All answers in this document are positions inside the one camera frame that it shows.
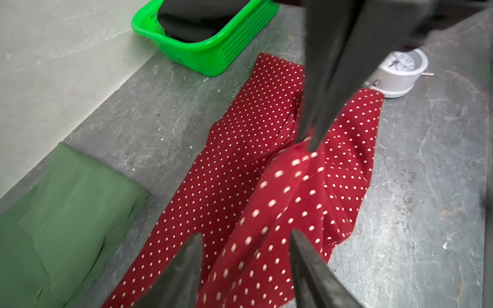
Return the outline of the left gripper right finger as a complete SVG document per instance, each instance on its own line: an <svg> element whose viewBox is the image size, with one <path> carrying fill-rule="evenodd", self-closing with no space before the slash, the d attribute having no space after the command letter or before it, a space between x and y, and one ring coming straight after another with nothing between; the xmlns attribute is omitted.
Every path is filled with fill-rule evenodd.
<svg viewBox="0 0 493 308"><path fill-rule="evenodd" d="M363 308L299 230L290 234L290 264L297 307Z"/></svg>

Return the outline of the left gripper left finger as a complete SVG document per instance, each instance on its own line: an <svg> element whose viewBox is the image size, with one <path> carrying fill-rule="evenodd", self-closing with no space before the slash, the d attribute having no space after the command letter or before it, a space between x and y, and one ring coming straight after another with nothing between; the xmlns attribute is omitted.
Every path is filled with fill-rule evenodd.
<svg viewBox="0 0 493 308"><path fill-rule="evenodd" d="M193 234L135 307L196 307L204 242Z"/></svg>

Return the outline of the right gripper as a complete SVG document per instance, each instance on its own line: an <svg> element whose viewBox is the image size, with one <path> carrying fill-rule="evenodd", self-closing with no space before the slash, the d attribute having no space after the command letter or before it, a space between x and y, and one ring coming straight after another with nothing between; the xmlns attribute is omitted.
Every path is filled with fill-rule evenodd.
<svg viewBox="0 0 493 308"><path fill-rule="evenodd" d="M328 93L337 101L345 99L345 103L391 52L401 46L421 46L430 32L450 28L484 11L489 4L489 1L300 2L313 17L344 19L335 28L342 29L346 46ZM310 141L309 149L315 151L321 142Z"/></svg>

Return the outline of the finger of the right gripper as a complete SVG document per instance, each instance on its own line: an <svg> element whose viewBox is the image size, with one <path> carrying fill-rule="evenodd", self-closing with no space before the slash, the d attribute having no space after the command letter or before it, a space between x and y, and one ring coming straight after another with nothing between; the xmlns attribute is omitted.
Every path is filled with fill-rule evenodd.
<svg viewBox="0 0 493 308"><path fill-rule="evenodd" d="M331 97L329 86L364 1L301 1L306 9L304 103L297 140L313 131L321 142L339 115L345 99Z"/></svg>

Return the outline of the red polka dot skirt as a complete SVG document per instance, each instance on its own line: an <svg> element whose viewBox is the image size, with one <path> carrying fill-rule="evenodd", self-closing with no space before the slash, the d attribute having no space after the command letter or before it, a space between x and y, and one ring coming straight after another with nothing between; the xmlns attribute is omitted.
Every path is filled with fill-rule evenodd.
<svg viewBox="0 0 493 308"><path fill-rule="evenodd" d="M324 261L350 237L384 96L357 91L311 151L295 140L303 85L303 66L258 56L106 307L135 307L194 233L204 242L199 307L281 307L295 296L291 231Z"/></svg>

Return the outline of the green skirt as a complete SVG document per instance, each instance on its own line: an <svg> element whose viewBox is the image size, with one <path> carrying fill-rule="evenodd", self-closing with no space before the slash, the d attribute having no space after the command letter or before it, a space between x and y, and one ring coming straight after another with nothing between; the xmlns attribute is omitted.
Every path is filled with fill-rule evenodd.
<svg viewBox="0 0 493 308"><path fill-rule="evenodd" d="M1 306L77 306L149 196L58 144L39 182L1 214Z"/></svg>

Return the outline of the white alarm clock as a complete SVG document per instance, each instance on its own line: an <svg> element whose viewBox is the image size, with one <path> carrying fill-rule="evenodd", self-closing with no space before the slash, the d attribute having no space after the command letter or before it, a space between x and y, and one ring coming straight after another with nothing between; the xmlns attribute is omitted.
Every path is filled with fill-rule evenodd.
<svg viewBox="0 0 493 308"><path fill-rule="evenodd" d="M386 98L400 98L413 89L421 76L433 76L426 73L428 66L428 57L420 49L393 51L367 78L364 86L381 92Z"/></svg>

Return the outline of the green plastic basket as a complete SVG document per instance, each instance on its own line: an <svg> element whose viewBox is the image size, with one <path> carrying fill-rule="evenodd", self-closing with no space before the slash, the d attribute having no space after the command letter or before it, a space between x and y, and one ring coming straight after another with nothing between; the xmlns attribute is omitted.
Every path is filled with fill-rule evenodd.
<svg viewBox="0 0 493 308"><path fill-rule="evenodd" d="M132 18L131 28L150 39L169 60L209 77L222 74L280 9L273 1L250 1L211 38L185 43L165 35L157 20L162 3L150 1L138 10Z"/></svg>

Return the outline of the black skirt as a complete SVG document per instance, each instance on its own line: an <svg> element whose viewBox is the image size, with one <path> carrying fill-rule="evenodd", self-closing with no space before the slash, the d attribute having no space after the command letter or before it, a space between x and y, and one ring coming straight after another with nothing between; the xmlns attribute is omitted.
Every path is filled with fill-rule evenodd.
<svg viewBox="0 0 493 308"><path fill-rule="evenodd" d="M157 20L167 37L194 43L216 35L247 4L248 0L164 1Z"/></svg>

